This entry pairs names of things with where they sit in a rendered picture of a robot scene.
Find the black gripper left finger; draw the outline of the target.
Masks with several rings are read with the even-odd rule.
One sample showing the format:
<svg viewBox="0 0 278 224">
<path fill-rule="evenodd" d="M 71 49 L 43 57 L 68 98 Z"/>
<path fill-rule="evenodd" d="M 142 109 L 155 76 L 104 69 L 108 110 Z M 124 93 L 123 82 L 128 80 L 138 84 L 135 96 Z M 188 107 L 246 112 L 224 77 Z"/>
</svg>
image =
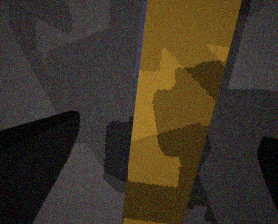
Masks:
<svg viewBox="0 0 278 224">
<path fill-rule="evenodd" d="M 67 111 L 0 131 L 0 224 L 33 224 L 80 128 Z"/>
</svg>

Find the yellow bar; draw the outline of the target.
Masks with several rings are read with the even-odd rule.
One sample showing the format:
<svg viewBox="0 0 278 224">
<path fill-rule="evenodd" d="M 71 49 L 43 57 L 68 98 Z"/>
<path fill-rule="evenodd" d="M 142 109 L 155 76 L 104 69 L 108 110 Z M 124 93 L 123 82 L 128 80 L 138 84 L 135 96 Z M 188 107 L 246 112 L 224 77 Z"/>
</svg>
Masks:
<svg viewBox="0 0 278 224">
<path fill-rule="evenodd" d="M 121 224 L 182 224 L 242 0 L 147 0 Z"/>
</svg>

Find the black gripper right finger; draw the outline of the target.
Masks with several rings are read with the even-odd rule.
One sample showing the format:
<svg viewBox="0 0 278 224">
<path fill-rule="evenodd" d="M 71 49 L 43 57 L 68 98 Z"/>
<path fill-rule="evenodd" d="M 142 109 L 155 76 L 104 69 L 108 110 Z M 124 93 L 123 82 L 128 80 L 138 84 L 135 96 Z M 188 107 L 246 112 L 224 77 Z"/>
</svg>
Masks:
<svg viewBox="0 0 278 224">
<path fill-rule="evenodd" d="M 278 211 L 278 139 L 263 137 L 257 149 L 257 158 L 264 182 Z"/>
</svg>

